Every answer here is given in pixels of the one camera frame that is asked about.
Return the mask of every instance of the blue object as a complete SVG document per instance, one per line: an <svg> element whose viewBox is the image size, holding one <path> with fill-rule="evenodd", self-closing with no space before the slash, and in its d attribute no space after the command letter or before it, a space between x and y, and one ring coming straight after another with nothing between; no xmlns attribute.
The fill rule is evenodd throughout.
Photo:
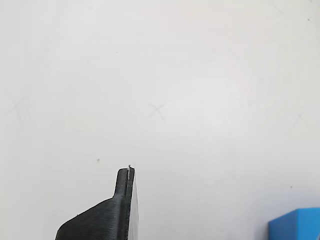
<svg viewBox="0 0 320 240"><path fill-rule="evenodd" d="M269 240L320 240L320 207L301 208L269 222Z"/></svg>

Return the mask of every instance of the white surface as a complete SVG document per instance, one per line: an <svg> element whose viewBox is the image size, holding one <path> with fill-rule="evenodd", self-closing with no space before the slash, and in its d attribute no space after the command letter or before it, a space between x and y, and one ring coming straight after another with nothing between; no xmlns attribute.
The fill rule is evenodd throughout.
<svg viewBox="0 0 320 240"><path fill-rule="evenodd" d="M319 206L319 13L2 1L0 239L55 239L128 164L140 240L265 240L269 220Z"/></svg>

